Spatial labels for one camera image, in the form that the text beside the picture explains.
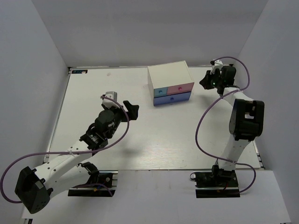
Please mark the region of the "light blue small drawer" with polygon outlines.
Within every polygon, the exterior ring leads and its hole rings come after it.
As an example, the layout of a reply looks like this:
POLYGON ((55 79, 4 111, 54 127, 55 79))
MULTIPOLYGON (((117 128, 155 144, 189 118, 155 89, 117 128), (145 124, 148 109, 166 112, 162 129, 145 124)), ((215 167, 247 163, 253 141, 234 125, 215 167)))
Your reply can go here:
POLYGON ((156 88, 154 89, 154 97, 161 97, 161 96, 166 96, 168 91, 168 87, 163 87, 163 88, 156 88))

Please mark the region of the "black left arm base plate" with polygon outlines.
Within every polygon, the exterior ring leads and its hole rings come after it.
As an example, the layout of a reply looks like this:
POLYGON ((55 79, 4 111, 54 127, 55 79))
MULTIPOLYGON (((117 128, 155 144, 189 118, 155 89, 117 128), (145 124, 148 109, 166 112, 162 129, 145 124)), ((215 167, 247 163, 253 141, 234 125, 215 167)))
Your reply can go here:
POLYGON ((100 171, 89 178, 86 184, 68 190, 70 197, 112 197, 118 181, 117 171, 100 171))

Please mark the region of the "blue wide bottom drawer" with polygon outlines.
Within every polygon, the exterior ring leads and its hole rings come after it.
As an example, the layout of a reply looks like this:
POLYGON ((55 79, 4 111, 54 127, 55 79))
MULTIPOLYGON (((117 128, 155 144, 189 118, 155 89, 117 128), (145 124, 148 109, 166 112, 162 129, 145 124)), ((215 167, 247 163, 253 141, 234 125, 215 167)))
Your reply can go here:
POLYGON ((164 105, 189 100, 191 91, 153 98, 153 105, 164 105))

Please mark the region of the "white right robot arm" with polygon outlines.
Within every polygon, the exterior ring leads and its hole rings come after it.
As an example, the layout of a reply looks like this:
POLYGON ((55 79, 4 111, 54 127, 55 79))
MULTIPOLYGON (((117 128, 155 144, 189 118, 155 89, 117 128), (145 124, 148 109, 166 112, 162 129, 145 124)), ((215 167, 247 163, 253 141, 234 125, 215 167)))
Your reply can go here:
POLYGON ((245 147, 263 131, 264 107, 260 100, 253 100, 234 85, 236 68, 233 65, 213 65, 199 82, 205 90, 216 89, 220 97, 232 106, 229 120, 230 137, 212 168, 211 181, 222 186, 233 178, 236 163, 245 147))

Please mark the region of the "pink small drawer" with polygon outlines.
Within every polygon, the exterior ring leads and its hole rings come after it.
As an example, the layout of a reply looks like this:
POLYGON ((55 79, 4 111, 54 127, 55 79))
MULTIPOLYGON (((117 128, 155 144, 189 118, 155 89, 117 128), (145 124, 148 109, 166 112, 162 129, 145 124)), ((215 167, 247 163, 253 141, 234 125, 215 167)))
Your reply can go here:
POLYGON ((186 83, 186 84, 179 84, 179 85, 175 85, 175 86, 170 86, 167 89, 167 95, 190 92, 190 91, 192 91, 193 86, 194 86, 194 82, 186 83))

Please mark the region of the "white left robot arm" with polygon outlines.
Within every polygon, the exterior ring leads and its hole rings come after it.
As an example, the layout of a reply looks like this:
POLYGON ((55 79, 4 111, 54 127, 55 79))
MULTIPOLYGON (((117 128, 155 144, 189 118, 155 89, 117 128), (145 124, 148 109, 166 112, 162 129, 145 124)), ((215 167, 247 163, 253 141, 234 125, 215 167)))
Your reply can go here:
POLYGON ((138 105, 127 100, 119 105, 105 98, 102 107, 103 111, 66 154, 38 167, 21 170, 15 193, 30 214, 38 213, 50 199, 70 188, 100 183, 100 171, 88 159, 108 145, 120 123, 137 120, 139 111, 138 105))

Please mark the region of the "white mini drawer cabinet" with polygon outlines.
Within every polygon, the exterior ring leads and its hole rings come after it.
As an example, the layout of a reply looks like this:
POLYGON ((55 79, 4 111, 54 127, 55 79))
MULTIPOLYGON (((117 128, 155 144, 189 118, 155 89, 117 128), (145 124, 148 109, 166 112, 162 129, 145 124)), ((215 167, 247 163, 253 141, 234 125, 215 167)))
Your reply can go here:
POLYGON ((194 82, 186 61, 172 62, 148 67, 148 87, 154 98, 154 89, 194 82))

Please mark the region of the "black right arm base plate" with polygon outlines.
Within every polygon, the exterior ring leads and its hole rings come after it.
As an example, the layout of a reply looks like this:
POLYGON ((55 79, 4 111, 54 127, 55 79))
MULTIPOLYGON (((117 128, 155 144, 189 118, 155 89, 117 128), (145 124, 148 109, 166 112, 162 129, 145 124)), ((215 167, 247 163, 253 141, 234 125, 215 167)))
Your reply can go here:
POLYGON ((212 172, 193 172, 190 180, 195 182, 196 198, 238 198, 239 184, 236 174, 232 177, 214 177, 212 172))

